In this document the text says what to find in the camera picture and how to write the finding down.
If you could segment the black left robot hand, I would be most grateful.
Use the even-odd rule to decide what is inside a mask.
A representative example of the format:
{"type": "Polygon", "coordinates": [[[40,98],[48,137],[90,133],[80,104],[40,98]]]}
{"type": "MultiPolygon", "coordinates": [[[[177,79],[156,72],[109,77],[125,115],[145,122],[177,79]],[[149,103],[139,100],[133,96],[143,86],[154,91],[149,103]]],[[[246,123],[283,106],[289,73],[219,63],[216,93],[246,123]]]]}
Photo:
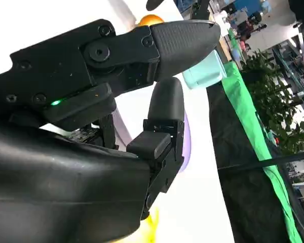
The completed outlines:
{"type": "Polygon", "coordinates": [[[146,3],[146,9],[148,11],[155,10],[164,0],[148,0],[146,3]]]}

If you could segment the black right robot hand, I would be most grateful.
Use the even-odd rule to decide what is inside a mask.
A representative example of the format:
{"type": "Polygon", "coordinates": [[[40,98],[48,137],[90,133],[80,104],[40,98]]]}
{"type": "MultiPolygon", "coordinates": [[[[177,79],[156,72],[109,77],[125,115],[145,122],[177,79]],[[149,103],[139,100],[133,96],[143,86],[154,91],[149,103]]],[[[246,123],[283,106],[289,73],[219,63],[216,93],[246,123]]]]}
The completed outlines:
{"type": "Polygon", "coordinates": [[[99,19],[10,55],[0,74],[0,242],[108,242],[135,232],[184,158],[177,74],[220,27],[116,35],[99,19]]]}

